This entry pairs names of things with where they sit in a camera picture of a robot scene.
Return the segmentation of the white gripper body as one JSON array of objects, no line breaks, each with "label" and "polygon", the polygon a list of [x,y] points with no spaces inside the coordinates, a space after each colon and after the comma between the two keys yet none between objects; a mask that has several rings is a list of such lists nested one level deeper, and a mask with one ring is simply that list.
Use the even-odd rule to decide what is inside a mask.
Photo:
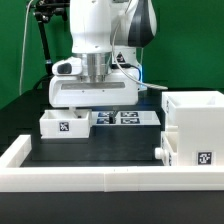
[{"label": "white gripper body", "polygon": [[55,108],[134,105],[138,101],[139,71],[131,67],[126,72],[130,78],[119,69],[84,76],[80,59],[59,61],[52,67],[49,102]]}]

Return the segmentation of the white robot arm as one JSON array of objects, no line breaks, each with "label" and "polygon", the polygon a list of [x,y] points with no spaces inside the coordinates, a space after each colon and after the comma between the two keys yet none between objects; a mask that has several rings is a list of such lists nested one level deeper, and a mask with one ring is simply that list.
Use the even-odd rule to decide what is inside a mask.
[{"label": "white robot arm", "polygon": [[53,65],[50,81],[56,118],[67,122],[95,106],[136,104],[138,70],[123,68],[118,57],[135,61],[133,51],[148,45],[156,29],[152,0],[71,0],[72,56]]}]

